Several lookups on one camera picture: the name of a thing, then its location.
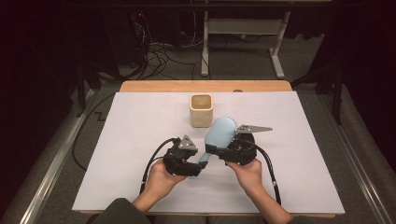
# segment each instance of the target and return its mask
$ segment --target sleeve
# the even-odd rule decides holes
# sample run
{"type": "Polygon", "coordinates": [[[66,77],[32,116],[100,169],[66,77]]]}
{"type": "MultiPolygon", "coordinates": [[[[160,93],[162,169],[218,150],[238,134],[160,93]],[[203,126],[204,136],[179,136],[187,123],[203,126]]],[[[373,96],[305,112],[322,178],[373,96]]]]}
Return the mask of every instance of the sleeve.
{"type": "Polygon", "coordinates": [[[308,217],[295,217],[289,224],[314,224],[308,217]]]}
{"type": "Polygon", "coordinates": [[[114,200],[106,210],[100,214],[92,224],[150,224],[143,213],[135,208],[128,200],[119,198],[114,200]]]}

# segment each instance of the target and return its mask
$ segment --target beige cup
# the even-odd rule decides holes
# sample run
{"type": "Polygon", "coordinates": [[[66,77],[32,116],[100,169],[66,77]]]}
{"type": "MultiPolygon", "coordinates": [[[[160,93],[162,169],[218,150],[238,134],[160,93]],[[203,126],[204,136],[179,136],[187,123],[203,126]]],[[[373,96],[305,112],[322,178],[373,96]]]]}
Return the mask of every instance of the beige cup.
{"type": "Polygon", "coordinates": [[[210,94],[193,94],[190,98],[191,125],[195,128],[207,128],[212,125],[213,100],[210,94]]]}

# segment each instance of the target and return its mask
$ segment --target light blue object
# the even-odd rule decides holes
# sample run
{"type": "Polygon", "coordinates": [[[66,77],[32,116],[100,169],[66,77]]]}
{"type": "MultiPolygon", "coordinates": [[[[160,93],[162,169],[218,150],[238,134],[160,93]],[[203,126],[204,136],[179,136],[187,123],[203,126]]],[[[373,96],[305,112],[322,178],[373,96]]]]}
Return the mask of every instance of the light blue object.
{"type": "MultiPolygon", "coordinates": [[[[226,149],[228,145],[230,145],[233,137],[235,136],[236,125],[233,119],[229,117],[221,117],[215,120],[210,128],[209,132],[207,132],[205,137],[205,144],[215,146],[219,149],[226,149]]],[[[211,153],[204,153],[201,161],[209,161],[210,156],[213,155],[211,153]]]]}

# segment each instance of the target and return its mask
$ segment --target black wire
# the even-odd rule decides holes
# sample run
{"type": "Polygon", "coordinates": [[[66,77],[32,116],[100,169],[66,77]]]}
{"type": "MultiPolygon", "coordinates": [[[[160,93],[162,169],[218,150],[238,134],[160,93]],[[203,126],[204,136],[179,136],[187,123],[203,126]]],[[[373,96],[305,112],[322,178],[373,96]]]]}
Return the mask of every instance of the black wire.
{"type": "Polygon", "coordinates": [[[157,56],[157,59],[158,59],[158,61],[159,61],[159,65],[157,65],[157,67],[154,69],[154,71],[150,74],[150,75],[148,75],[148,76],[146,76],[146,77],[142,77],[142,79],[147,79],[147,78],[149,78],[149,77],[154,77],[154,76],[157,76],[158,74],[160,74],[165,68],[166,68],[166,63],[167,63],[167,60],[165,60],[164,58],[161,58],[156,52],[151,52],[152,54],[155,54],[156,56],[157,56]],[[161,66],[163,66],[164,65],[164,67],[161,69],[161,71],[159,71],[159,72],[157,72],[158,71],[158,69],[160,69],[160,67],[161,66]]]}
{"type": "Polygon", "coordinates": [[[151,158],[148,161],[148,165],[146,166],[146,170],[145,173],[143,174],[143,178],[142,178],[142,185],[140,186],[140,191],[139,194],[141,194],[143,192],[143,190],[145,190],[146,187],[146,181],[149,175],[149,167],[151,166],[151,164],[155,161],[158,160],[159,158],[155,158],[155,156],[157,155],[157,153],[161,150],[161,148],[163,148],[163,146],[165,146],[166,144],[168,144],[169,142],[176,142],[176,138],[169,138],[168,140],[164,141],[162,144],[160,144],[160,146],[154,151],[154,153],[152,154],[151,158]]]}
{"type": "Polygon", "coordinates": [[[131,72],[129,75],[126,75],[126,77],[135,77],[140,73],[144,72],[146,68],[147,68],[147,63],[146,60],[143,58],[143,61],[142,63],[139,64],[139,67],[135,71],[131,72]]]}
{"type": "Polygon", "coordinates": [[[162,72],[158,72],[158,74],[161,75],[161,76],[163,76],[163,77],[169,77],[169,78],[171,78],[171,79],[173,79],[173,80],[180,80],[180,79],[178,79],[178,78],[176,78],[176,77],[168,76],[168,75],[166,75],[166,74],[164,74],[164,73],[162,73],[162,72]]]}
{"type": "Polygon", "coordinates": [[[74,140],[74,142],[73,142],[73,146],[72,146],[72,156],[73,156],[73,160],[74,160],[74,162],[76,163],[76,165],[77,165],[79,168],[81,168],[83,171],[85,171],[85,172],[87,172],[87,168],[85,168],[83,165],[81,165],[81,163],[79,163],[79,161],[77,160],[77,157],[76,157],[76,142],[77,142],[77,140],[78,140],[78,138],[79,138],[79,135],[80,135],[80,133],[81,133],[81,130],[84,128],[85,123],[87,122],[88,118],[91,116],[91,114],[93,113],[93,111],[95,111],[95,109],[96,109],[99,105],[101,105],[104,101],[106,101],[107,99],[109,99],[110,97],[112,97],[112,96],[115,95],[115,94],[116,94],[116,93],[112,93],[112,94],[108,95],[105,99],[103,99],[101,102],[99,102],[99,103],[93,108],[93,110],[90,112],[90,114],[88,114],[87,118],[85,118],[84,121],[82,122],[81,127],[79,128],[78,133],[77,133],[77,135],[76,135],[76,138],[75,138],[75,140],[74,140]]]}
{"type": "Polygon", "coordinates": [[[141,79],[142,79],[143,75],[144,75],[145,72],[146,72],[147,67],[149,66],[149,60],[148,60],[148,53],[147,53],[147,52],[146,52],[146,54],[145,54],[145,57],[144,57],[143,61],[144,61],[144,63],[146,64],[146,65],[145,65],[145,70],[142,71],[142,72],[139,74],[139,76],[136,78],[136,80],[141,80],[141,79]]]}
{"type": "Polygon", "coordinates": [[[167,59],[165,60],[164,58],[160,57],[160,55],[158,55],[158,53],[160,53],[160,52],[155,52],[155,51],[153,51],[153,52],[151,52],[151,53],[154,54],[154,55],[157,56],[157,57],[156,57],[156,58],[154,57],[154,58],[148,59],[148,62],[150,62],[151,60],[157,59],[158,62],[159,62],[159,64],[156,65],[157,69],[158,69],[159,66],[162,66],[162,65],[164,65],[164,64],[166,65],[166,63],[168,62],[167,59]]]}
{"type": "Polygon", "coordinates": [[[205,60],[204,56],[201,56],[201,58],[202,58],[202,61],[204,61],[204,63],[207,66],[207,74],[209,76],[209,80],[212,80],[212,74],[210,72],[209,64],[207,64],[207,61],[205,60]]]}
{"type": "Polygon", "coordinates": [[[161,50],[163,50],[163,48],[165,48],[165,44],[164,43],[162,43],[162,44],[153,43],[151,46],[152,47],[154,47],[154,46],[160,47],[159,49],[153,49],[152,51],[154,51],[154,52],[160,52],[161,50]]]}
{"type": "Polygon", "coordinates": [[[260,153],[264,156],[265,161],[267,162],[268,171],[270,172],[271,180],[272,180],[272,183],[273,183],[273,186],[274,186],[276,201],[277,201],[279,204],[281,204],[281,201],[280,201],[280,194],[279,194],[279,187],[277,186],[277,183],[276,183],[275,174],[274,174],[274,168],[273,168],[273,165],[272,165],[272,163],[271,163],[270,157],[268,156],[268,154],[267,154],[262,148],[260,148],[260,147],[257,146],[256,144],[253,144],[253,143],[251,143],[251,142],[249,142],[249,141],[244,141],[244,143],[247,143],[247,144],[249,144],[249,145],[251,145],[251,146],[257,148],[257,150],[259,150],[260,153]]]}
{"type": "Polygon", "coordinates": [[[238,38],[238,40],[240,40],[240,41],[242,41],[242,42],[245,42],[245,43],[256,43],[257,41],[259,41],[259,40],[262,39],[263,37],[265,37],[265,35],[258,35],[258,36],[256,37],[256,39],[254,39],[254,40],[246,40],[246,39],[241,39],[241,38],[238,38]]]}
{"type": "Polygon", "coordinates": [[[167,58],[169,59],[169,61],[171,61],[171,62],[180,63],[180,64],[186,64],[186,65],[192,65],[191,77],[193,77],[194,69],[195,69],[196,63],[182,63],[182,62],[179,62],[179,61],[176,61],[176,60],[172,59],[171,57],[169,57],[169,55],[166,54],[165,47],[163,47],[163,54],[165,54],[166,57],[167,57],[167,58]]]}

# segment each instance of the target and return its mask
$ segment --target hand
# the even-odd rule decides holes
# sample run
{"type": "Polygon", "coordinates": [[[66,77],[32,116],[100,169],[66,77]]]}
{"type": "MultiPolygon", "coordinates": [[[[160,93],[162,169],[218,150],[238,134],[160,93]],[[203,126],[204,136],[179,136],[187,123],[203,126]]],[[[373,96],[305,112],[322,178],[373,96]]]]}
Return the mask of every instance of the hand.
{"type": "Polygon", "coordinates": [[[235,171],[239,185],[246,192],[262,188],[262,163],[260,161],[254,159],[244,166],[231,161],[226,161],[225,163],[235,171]]]}
{"type": "Polygon", "coordinates": [[[158,160],[150,167],[145,190],[132,204],[141,212],[147,212],[156,202],[168,195],[177,183],[186,178],[186,176],[169,174],[163,160],[158,160]]]}
{"type": "Polygon", "coordinates": [[[256,159],[244,166],[226,161],[247,196],[253,201],[267,223],[289,223],[293,216],[279,205],[262,185],[262,163],[256,159]]]}
{"type": "Polygon", "coordinates": [[[149,191],[159,199],[162,199],[169,194],[177,183],[186,178],[186,176],[182,175],[169,174],[166,171],[163,160],[160,159],[151,166],[148,174],[148,182],[144,191],[149,191]]]}

